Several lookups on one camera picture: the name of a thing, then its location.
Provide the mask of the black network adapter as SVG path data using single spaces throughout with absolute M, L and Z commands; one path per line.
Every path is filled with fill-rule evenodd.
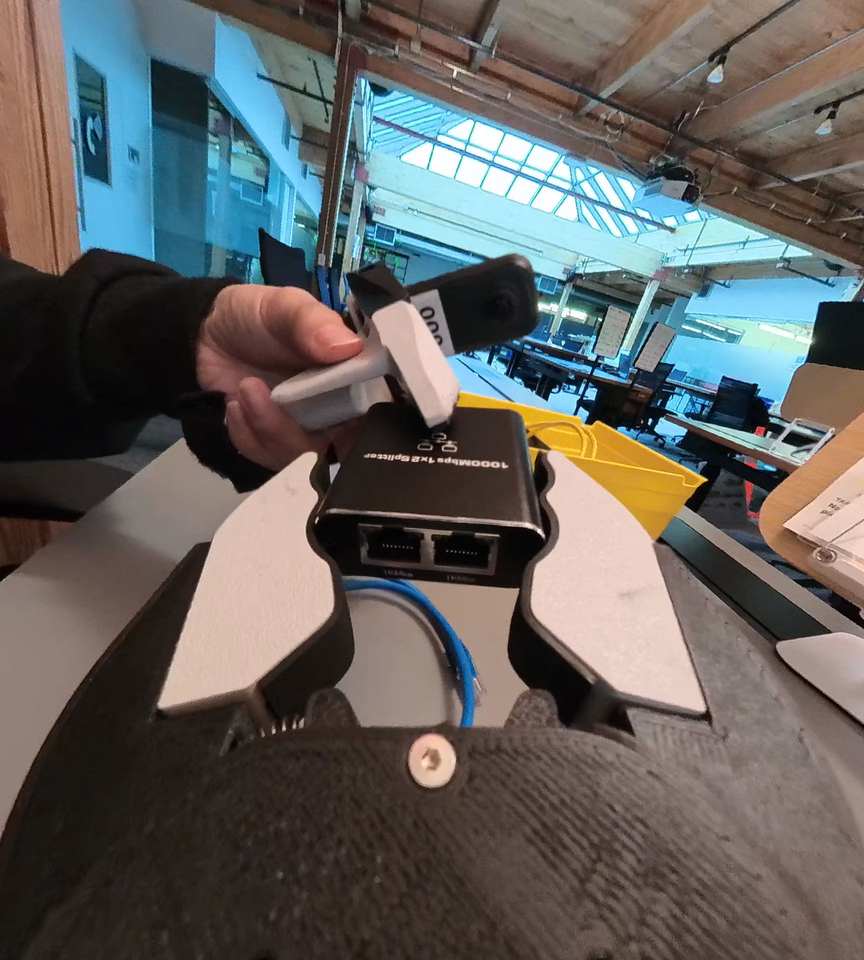
M 546 543 L 521 414 L 458 406 L 431 429 L 373 406 L 315 532 L 345 576 L 517 589 Z

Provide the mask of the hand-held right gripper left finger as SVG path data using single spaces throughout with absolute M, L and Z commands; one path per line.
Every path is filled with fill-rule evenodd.
M 161 688 L 162 714 L 243 705 L 254 718 L 300 718 L 346 674 L 349 607 L 314 531 L 328 482 L 325 459 L 302 454 L 222 523 Z

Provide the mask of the grey desk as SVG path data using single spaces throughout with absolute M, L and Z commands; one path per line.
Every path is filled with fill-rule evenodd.
M 102 501 L 90 462 L 0 467 L 0 489 L 94 507 L 0 583 L 0 841 L 30 765 L 76 689 L 191 548 L 244 500 L 183 440 Z M 726 602 L 690 567 L 720 605 Z M 793 698 L 837 778 L 864 844 L 864 726 L 791 671 L 775 644 L 745 633 Z

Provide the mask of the black monitor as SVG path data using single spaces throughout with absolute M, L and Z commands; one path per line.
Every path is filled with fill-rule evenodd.
M 818 305 L 805 363 L 864 371 L 864 301 Z

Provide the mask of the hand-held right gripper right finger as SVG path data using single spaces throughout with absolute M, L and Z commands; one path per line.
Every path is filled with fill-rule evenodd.
M 551 696 L 565 726 L 630 726 L 637 709 L 705 720 L 653 539 L 564 454 L 539 452 L 534 477 L 547 536 L 510 622 L 516 675 Z

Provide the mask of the black flat slab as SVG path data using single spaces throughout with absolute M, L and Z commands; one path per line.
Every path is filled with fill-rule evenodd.
M 691 510 L 681 510 L 660 541 L 768 642 L 831 632 L 864 640 L 860 626 Z

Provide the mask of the yellow plastic bin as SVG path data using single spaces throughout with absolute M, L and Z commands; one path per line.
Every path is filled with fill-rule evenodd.
M 595 422 L 534 405 L 462 391 L 459 406 L 510 409 L 522 416 L 530 445 L 564 454 L 626 507 L 655 541 L 705 478 L 652 448 Z

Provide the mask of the wooden post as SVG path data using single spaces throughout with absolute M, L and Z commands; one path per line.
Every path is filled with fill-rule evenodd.
M 0 251 L 54 274 L 80 253 L 58 1 L 0 1 Z

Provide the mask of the black office chair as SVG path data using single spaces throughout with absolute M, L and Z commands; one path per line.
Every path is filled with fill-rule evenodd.
M 749 433 L 770 425 L 769 408 L 759 396 L 759 385 L 723 376 L 703 421 Z
M 653 371 L 639 368 L 622 407 L 622 426 L 635 432 L 636 436 L 644 433 L 653 437 L 662 447 L 665 438 L 656 431 L 656 425 L 664 416 L 671 396 L 666 384 L 673 369 L 674 364 L 668 362 L 657 363 Z

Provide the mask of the person's left forearm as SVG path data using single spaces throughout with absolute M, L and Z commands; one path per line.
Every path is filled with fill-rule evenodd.
M 222 393 L 197 375 L 206 318 L 242 287 L 101 249 L 62 274 L 0 253 L 0 464 L 121 454 L 161 415 L 207 468 L 255 490 L 272 472 L 235 450 Z

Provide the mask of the person's left hand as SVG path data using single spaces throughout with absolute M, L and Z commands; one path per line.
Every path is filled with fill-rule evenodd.
M 305 291 L 231 285 L 217 294 L 198 331 L 198 386 L 223 395 L 229 437 L 249 461 L 279 471 L 306 452 L 342 460 L 360 420 L 310 433 L 272 401 L 271 390 L 309 368 L 355 357 L 363 346 L 338 314 Z

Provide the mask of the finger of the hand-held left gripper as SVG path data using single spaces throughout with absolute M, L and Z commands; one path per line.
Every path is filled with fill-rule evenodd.
M 425 425 L 447 425 L 458 405 L 460 381 L 418 310 L 402 300 L 379 309 L 369 322 L 390 356 L 391 375 Z

